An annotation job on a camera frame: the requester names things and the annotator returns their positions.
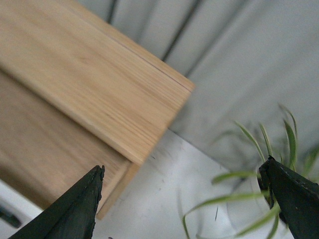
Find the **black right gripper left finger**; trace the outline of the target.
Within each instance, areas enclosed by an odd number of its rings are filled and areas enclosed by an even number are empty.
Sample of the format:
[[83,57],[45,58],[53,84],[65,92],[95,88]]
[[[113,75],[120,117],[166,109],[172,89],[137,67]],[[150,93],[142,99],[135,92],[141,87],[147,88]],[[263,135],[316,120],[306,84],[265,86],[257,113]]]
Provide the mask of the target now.
[[11,239],[90,239],[102,198],[104,166],[95,166]]

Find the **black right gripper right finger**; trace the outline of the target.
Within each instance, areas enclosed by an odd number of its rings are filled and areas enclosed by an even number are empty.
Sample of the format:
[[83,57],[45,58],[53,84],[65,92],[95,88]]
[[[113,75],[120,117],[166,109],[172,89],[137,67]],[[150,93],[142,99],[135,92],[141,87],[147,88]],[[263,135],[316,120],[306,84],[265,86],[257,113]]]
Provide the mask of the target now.
[[277,202],[280,218],[295,239],[319,237],[319,185],[269,157],[259,167],[262,191],[270,193],[268,203]]

